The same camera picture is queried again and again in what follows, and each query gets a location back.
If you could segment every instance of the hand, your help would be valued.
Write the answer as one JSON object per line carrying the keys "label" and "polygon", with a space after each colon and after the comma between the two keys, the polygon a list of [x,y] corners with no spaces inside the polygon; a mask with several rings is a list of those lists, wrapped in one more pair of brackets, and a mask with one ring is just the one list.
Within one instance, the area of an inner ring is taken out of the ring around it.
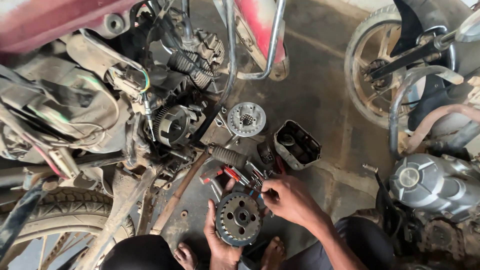
{"label": "hand", "polygon": [[[273,196],[273,189],[278,196]],[[276,175],[262,185],[265,205],[277,216],[309,229],[313,223],[333,226],[331,218],[322,211],[305,185],[290,175]]]}
{"label": "hand", "polygon": [[[235,179],[230,179],[223,194],[230,192],[234,184]],[[211,269],[229,269],[230,267],[236,267],[237,262],[240,260],[243,247],[234,248],[218,238],[215,233],[215,216],[215,203],[212,199],[209,199],[204,234],[207,238],[208,245],[210,246],[210,251],[212,252],[212,258],[210,260]]]}

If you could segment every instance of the black pants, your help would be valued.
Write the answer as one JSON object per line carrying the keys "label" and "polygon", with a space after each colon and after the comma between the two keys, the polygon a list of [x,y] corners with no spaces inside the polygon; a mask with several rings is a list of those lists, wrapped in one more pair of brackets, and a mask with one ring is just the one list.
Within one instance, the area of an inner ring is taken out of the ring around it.
{"label": "black pants", "polygon": [[[340,236],[368,269],[389,269],[393,247],[388,236],[372,221],[346,217],[335,224]],[[107,254],[100,270],[181,270],[168,244],[159,235],[127,238]],[[333,269],[320,242],[286,260],[281,269]]]}

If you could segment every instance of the rearview mirror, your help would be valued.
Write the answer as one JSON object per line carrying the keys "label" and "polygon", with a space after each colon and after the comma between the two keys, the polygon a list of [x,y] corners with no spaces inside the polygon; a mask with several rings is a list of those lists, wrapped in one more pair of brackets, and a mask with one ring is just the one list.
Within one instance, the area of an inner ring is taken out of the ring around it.
{"label": "rearview mirror", "polygon": [[480,40],[480,10],[475,11],[457,29],[455,40],[472,42]]}

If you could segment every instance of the bare foot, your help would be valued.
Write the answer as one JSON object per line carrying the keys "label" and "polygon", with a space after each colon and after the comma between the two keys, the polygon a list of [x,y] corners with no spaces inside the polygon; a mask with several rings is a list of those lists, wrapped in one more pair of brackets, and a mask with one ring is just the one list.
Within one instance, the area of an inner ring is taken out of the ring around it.
{"label": "bare foot", "polygon": [[262,257],[262,270],[277,270],[286,256],[283,242],[278,236],[275,236]]}
{"label": "bare foot", "polygon": [[187,244],[180,243],[179,247],[175,249],[174,253],[175,255],[173,257],[185,270],[194,270],[197,266],[197,256],[192,252]]}

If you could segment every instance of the dirty floor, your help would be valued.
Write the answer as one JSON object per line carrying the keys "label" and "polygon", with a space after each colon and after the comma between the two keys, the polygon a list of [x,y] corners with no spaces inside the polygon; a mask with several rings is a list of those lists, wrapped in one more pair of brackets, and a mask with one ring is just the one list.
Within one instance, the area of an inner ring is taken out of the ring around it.
{"label": "dirty floor", "polygon": [[[226,29],[211,1],[191,1],[194,27],[218,33],[226,41]],[[388,175],[393,161],[387,148],[387,131],[364,119],[350,102],[343,73],[344,52],[351,34],[367,13],[341,1],[287,1],[285,43],[290,55],[290,74],[281,82],[237,80],[226,108],[239,102],[255,102],[266,112],[270,133],[287,119],[298,122],[323,146],[322,160],[302,171],[289,172],[305,182],[322,209],[335,222],[357,209],[372,208],[377,191],[373,175],[362,163],[379,167]],[[245,51],[238,47],[241,70],[257,71]],[[162,49],[153,48],[154,55]],[[217,86],[222,89],[224,81]],[[205,141],[223,143],[229,138],[223,128],[211,126]],[[256,144],[263,138],[242,139],[236,147],[256,156]],[[162,191],[163,198],[155,214],[162,210],[178,186]],[[183,194],[162,235],[175,248],[180,241],[191,245],[202,258],[209,255],[203,234],[207,199],[215,198],[210,186],[195,177]],[[183,218],[180,213],[188,211]],[[280,217],[266,218],[257,244],[278,235],[284,241],[288,257],[317,241],[307,230]]]}

